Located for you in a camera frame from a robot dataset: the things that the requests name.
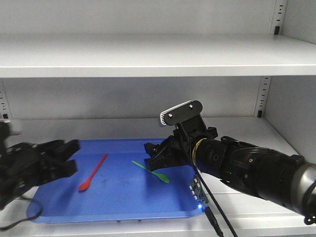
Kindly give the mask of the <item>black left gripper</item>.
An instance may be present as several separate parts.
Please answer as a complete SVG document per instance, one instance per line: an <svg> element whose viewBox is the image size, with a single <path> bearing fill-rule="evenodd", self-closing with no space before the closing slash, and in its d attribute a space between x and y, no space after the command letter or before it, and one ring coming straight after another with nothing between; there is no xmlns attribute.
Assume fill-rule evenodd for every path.
<svg viewBox="0 0 316 237"><path fill-rule="evenodd" d="M77 172L75 160L68 160L80 149L79 140L55 140L43 144L19 143L0 161L0 208L22 196L32 187Z"/></svg>

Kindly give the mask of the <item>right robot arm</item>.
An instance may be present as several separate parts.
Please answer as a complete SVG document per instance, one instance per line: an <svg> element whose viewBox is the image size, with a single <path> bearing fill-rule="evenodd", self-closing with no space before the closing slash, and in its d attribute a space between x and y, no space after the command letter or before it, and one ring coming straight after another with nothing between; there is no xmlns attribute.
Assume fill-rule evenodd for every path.
<svg viewBox="0 0 316 237"><path fill-rule="evenodd" d="M200 116L176 124L160 144L145 144L151 170L190 165L241 193L265 199L316 221L316 166L303 156L288 156L234 138L218 137Z"/></svg>

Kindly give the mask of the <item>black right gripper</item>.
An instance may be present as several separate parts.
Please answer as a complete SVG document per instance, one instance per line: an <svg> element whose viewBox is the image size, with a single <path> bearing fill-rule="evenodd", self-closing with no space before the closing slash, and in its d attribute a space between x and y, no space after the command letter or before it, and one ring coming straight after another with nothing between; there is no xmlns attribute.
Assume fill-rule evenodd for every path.
<svg viewBox="0 0 316 237"><path fill-rule="evenodd" d="M183 165L196 165L200 170L219 169L217 128L207 127L201 116L177 123L173 135L160 144L146 143L144 159L150 171Z"/></svg>

